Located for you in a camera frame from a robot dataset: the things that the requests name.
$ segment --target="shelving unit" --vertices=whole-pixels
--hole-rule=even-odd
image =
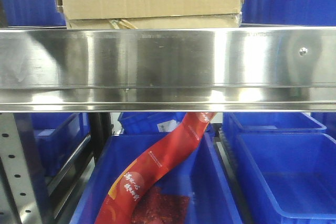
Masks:
[[[0,222],[60,218],[111,134],[106,112],[336,111],[335,39],[334,27],[0,30]],[[60,111],[94,112],[92,131],[47,186],[26,113]]]

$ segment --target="stainless steel shelf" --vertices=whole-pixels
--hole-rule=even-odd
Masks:
[[[336,110],[336,28],[1,30],[0,111]]]

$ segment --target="screw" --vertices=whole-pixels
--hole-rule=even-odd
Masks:
[[[301,56],[304,56],[306,53],[308,53],[308,48],[305,47],[300,48],[299,53]]]

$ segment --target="red plastic bag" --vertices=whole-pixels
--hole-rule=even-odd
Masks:
[[[129,224],[146,191],[198,147],[214,112],[189,112],[181,124],[134,160],[113,183],[95,224]]]

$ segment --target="dark red food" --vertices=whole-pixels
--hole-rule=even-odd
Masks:
[[[132,224],[183,224],[190,198],[161,194],[152,187],[139,201],[132,215]]]

